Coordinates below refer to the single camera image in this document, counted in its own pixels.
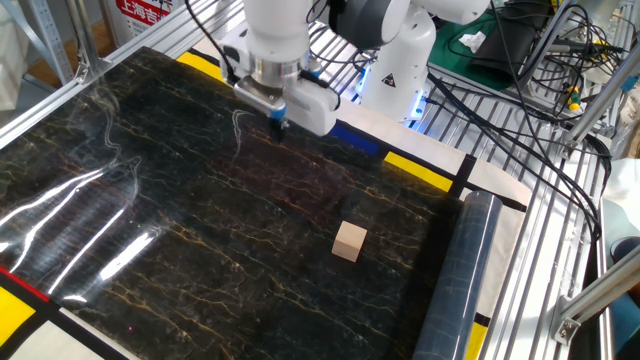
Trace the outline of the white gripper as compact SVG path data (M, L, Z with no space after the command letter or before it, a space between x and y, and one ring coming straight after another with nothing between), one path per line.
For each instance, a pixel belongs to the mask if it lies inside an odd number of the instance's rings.
M289 123L324 136L336 122L339 96L318 78L318 63L309 59L307 44L270 49L266 38L238 27L221 41L231 68L222 71L234 94L270 118L270 134L282 143Z

